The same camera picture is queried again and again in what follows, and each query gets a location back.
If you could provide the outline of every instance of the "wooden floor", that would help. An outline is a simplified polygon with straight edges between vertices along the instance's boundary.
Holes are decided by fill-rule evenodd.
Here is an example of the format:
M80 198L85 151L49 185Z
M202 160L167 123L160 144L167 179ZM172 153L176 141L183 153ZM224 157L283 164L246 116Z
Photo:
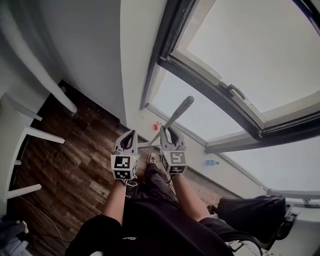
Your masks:
M13 189L42 185L41 190L23 198L52 219L68 245L86 220L100 214L113 184L110 159L114 143L127 129L77 90L68 87L66 94L78 112L70 113L50 96L39 112L43 120L36 125L37 129L63 137L65 143L31 137L21 156ZM151 151L156 149L140 150L138 172L143 173ZM222 196L233 197L193 170L188 169L185 176L207 205L217 205ZM8 201L8 215L28 224L26 240L34 256L64 255L57 230L39 210L17 197Z

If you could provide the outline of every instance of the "black shirt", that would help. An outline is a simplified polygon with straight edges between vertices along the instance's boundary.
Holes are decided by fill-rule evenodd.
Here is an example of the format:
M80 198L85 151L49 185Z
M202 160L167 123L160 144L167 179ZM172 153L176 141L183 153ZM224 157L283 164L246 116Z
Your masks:
M233 256L225 242L234 240L237 234L242 235L243 241L254 241L234 229L232 236L226 234L229 230L213 231L216 221L205 218L197 222L166 200L131 199L124 205L122 227L115 219L98 215L83 224L65 255L89 256L102 251L105 256Z

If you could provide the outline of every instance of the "white cable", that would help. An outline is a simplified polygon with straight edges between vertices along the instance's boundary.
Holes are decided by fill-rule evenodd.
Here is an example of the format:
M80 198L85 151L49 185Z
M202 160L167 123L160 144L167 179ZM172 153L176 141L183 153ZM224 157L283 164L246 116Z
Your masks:
M167 185L168 185L169 189L171 189L172 193L173 193L175 196L177 196L176 192L175 192L175 191L173 190L173 188L169 185L169 183L167 183Z
M42 210L40 210L39 208L35 207L32 203L28 202L26 199L22 198L21 196L19 196L19 197L20 197L22 200L26 201L26 202L27 202L29 205L31 205L32 207L36 208L40 213L42 213L44 216L46 216L46 217L52 222L52 224L53 224L54 227L56 228L56 231L58 231L58 233L59 233L59 236L60 236L60 238L61 238L61 242L63 243L64 247L65 247L65 248L68 248L68 247L66 246L66 244L65 244L65 242L64 242L64 240L63 240L63 238L62 238L62 236L61 236L61 234L60 234L60 231L59 231L59 229L58 229L57 226L56 226L56 224L55 224Z
M135 175L135 174L133 175L132 180L129 181L129 180L122 179L121 181L122 181L123 185L125 185L127 188L132 189L138 185L137 182L133 181L134 179L138 179L137 175ZM126 194L125 197L131 198L131 195Z

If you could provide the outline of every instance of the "plastic bottle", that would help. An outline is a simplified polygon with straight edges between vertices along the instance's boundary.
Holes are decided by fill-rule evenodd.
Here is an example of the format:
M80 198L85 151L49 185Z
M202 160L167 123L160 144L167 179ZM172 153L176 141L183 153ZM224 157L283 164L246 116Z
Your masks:
M215 161L215 160L206 160L205 161L206 166L215 166L215 165L219 165L219 164L220 164L220 162Z

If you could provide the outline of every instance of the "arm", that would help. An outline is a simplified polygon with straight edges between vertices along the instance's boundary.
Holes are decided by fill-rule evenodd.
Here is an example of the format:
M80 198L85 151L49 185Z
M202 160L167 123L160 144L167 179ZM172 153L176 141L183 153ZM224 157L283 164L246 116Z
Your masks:
M126 186L121 180L115 180L105 202L101 215L115 219L122 225L126 197Z
M206 205L197 196L189 182L182 174L177 174L172 179L173 187L178 198L181 209L190 218L201 221L204 218L210 217Z

